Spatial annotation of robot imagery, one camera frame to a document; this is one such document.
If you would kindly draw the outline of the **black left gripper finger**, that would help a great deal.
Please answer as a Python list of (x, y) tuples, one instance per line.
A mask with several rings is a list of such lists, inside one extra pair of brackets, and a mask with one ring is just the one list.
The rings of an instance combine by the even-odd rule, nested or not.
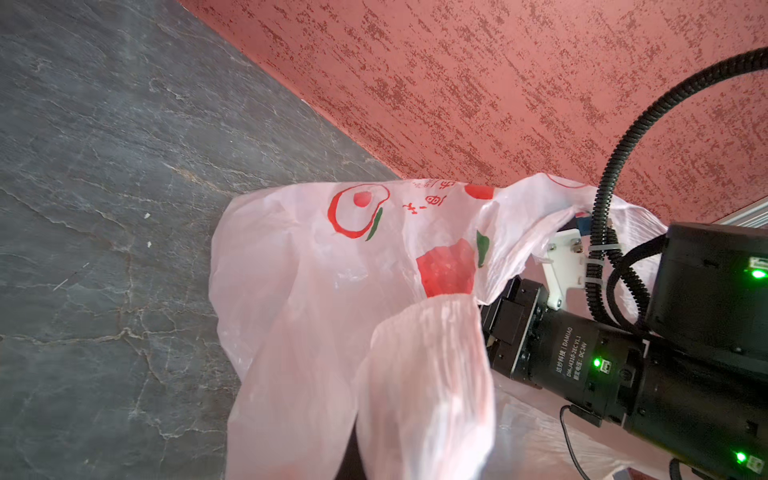
[(356, 425), (353, 425), (344, 457), (335, 476), (336, 480), (366, 480), (366, 474), (359, 452)]

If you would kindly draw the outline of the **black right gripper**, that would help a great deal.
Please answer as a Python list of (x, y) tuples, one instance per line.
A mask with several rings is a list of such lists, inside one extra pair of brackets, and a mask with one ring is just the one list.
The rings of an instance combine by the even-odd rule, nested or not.
[(547, 299), (542, 284), (515, 276), (494, 301), (481, 307), (481, 329), (491, 369), (534, 389), (541, 387), (530, 378), (529, 343)]

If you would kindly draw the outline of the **pink plastic bag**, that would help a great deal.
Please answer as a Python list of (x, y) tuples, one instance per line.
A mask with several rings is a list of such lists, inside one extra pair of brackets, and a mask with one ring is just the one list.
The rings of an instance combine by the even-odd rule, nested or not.
[(229, 479), (595, 479), (663, 469), (620, 433), (564, 435), (560, 402), (496, 383), (479, 308), (595, 189), (537, 174), (305, 183), (239, 196), (212, 238), (209, 297), (241, 387)]

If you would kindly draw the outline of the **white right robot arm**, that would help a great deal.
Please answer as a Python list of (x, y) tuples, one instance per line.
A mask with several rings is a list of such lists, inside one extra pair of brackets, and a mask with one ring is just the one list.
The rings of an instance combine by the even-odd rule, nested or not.
[(641, 325), (607, 325), (547, 304), (514, 278), (481, 309), (491, 367), (558, 395), (593, 424), (611, 422), (711, 479), (767, 475), (767, 234), (678, 223), (631, 250), (607, 280), (660, 259)]

